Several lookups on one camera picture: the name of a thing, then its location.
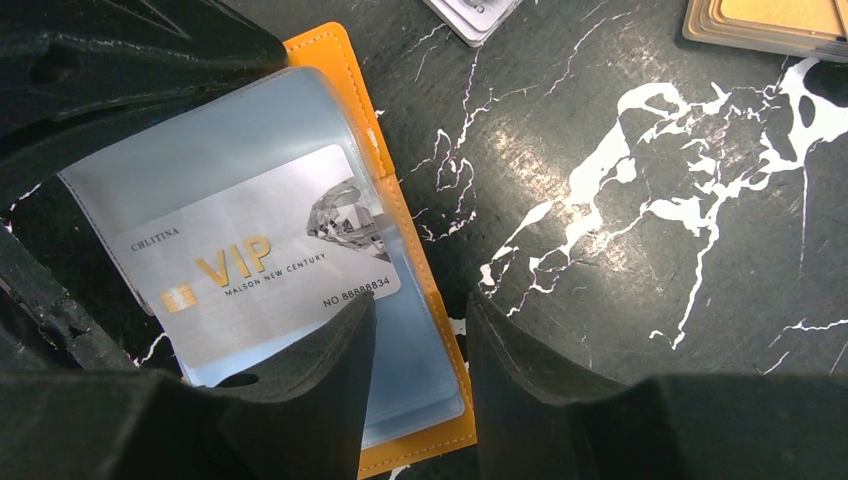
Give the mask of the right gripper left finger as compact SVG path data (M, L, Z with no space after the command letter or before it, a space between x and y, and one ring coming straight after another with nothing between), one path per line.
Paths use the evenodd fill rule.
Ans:
M5 479L354 479L375 301L215 388L155 370L5 371Z

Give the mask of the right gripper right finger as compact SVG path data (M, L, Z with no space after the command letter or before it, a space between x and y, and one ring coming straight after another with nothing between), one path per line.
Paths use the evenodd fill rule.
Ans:
M481 294L467 351L485 479L843 479L847 380L670 374L626 386Z

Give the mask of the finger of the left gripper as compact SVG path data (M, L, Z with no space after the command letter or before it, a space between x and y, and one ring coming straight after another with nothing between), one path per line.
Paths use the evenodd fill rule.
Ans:
M5 1L1 195L286 63L220 1Z
M140 309L78 208L33 200L2 207L1 290L45 346L44 362L138 370Z

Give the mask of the white VIP card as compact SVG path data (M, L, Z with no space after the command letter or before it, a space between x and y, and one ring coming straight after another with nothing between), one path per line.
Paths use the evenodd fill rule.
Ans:
M129 230L135 288L188 369L326 321L401 282L345 151L330 145Z

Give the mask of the orange card holder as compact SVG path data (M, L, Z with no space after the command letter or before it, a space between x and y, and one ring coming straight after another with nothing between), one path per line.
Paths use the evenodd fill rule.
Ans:
M90 154L59 178L173 348L127 273L118 237L323 147L342 147L401 282L383 298L360 293L375 299L376 343L358 474L471 445L465 365L347 32L328 22L283 47L286 68ZM328 320L201 369L184 367L173 350L189 384L212 387Z

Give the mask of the stack of white cards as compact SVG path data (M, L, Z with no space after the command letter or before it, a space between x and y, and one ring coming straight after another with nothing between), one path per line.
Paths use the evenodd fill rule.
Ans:
M477 48L522 3L522 0L424 0L427 5L468 46Z

